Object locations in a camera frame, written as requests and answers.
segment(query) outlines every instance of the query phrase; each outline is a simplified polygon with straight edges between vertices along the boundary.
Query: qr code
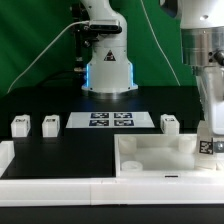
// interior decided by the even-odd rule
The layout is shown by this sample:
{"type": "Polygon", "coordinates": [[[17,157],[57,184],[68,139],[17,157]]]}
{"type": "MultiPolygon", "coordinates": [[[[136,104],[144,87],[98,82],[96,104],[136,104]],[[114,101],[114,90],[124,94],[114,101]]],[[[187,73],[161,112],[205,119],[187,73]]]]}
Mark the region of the qr code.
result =
{"type": "Polygon", "coordinates": [[[114,113],[114,118],[132,118],[132,113],[114,113]]]}
{"type": "Polygon", "coordinates": [[[91,113],[91,119],[109,118],[109,113],[91,113]]]}
{"type": "Polygon", "coordinates": [[[134,126],[134,121],[133,120],[114,120],[114,126],[130,127],[130,126],[134,126]]]}
{"type": "Polygon", "coordinates": [[[202,154],[213,154],[213,145],[211,142],[200,141],[200,153],[202,154]]]}
{"type": "Polygon", "coordinates": [[[91,120],[89,122],[90,127],[105,127],[109,126],[109,120],[91,120]]]}

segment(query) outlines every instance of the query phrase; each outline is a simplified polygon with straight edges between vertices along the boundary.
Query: small white block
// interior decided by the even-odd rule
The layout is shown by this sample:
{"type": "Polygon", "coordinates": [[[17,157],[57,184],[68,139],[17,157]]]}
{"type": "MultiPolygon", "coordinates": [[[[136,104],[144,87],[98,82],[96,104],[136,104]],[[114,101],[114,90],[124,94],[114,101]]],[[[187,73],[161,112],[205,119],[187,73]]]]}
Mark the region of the small white block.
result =
{"type": "Polygon", "coordinates": [[[0,143],[0,177],[5,172],[15,156],[13,141],[0,143]]]}
{"type": "Polygon", "coordinates": [[[22,115],[16,116],[11,123],[11,131],[13,138],[27,137],[30,131],[30,116],[22,115]]]}
{"type": "Polygon", "coordinates": [[[60,117],[58,115],[46,116],[42,123],[44,138],[55,138],[60,130],[60,117]]]}
{"type": "Polygon", "coordinates": [[[175,116],[164,114],[160,118],[160,128],[164,134],[178,135],[180,132],[180,123],[175,116]]]}

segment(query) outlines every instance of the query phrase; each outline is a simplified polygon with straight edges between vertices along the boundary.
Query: white cube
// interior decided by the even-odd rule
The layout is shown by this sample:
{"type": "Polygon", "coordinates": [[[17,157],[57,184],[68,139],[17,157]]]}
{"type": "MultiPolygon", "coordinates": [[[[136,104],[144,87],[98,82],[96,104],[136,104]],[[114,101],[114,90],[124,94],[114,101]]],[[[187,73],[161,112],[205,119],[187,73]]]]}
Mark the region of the white cube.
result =
{"type": "Polygon", "coordinates": [[[16,116],[11,123],[11,131],[13,138],[27,137],[30,131],[30,116],[22,115],[16,116]]]}
{"type": "Polygon", "coordinates": [[[46,116],[42,123],[44,138],[54,138],[58,136],[60,130],[60,117],[58,115],[46,116]]]}
{"type": "Polygon", "coordinates": [[[162,115],[160,119],[160,128],[162,132],[167,135],[178,135],[180,133],[180,123],[173,115],[162,115]]]}

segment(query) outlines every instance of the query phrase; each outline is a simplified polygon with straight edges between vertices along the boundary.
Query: white platform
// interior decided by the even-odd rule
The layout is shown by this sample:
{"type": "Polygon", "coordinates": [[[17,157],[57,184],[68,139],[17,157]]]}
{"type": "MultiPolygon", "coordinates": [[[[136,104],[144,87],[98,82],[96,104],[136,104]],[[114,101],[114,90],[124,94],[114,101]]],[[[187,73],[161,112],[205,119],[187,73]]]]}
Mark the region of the white platform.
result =
{"type": "MultiPolygon", "coordinates": [[[[115,136],[116,177],[1,180],[0,206],[224,203],[224,172],[196,170],[197,154],[178,149],[182,135],[132,135],[132,154],[120,153],[120,137],[115,136]],[[130,160],[142,170],[121,170],[130,160]]],[[[196,141],[196,135],[188,137],[196,141]]]]}

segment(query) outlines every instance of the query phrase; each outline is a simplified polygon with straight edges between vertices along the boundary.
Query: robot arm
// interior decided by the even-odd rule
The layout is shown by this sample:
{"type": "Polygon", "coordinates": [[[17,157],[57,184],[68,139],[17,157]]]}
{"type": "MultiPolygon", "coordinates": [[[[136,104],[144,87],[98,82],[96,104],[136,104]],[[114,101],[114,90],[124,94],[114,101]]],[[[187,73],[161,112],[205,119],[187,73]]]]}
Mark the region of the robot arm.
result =
{"type": "Polygon", "coordinates": [[[224,1],[160,0],[181,18],[183,63],[192,67],[211,138],[224,136],[224,1]]]}
{"type": "Polygon", "coordinates": [[[85,95],[117,99],[137,89],[133,66],[127,59],[127,22],[115,12],[109,0],[81,0],[89,17],[90,32],[98,34],[92,60],[87,65],[85,95]]]}

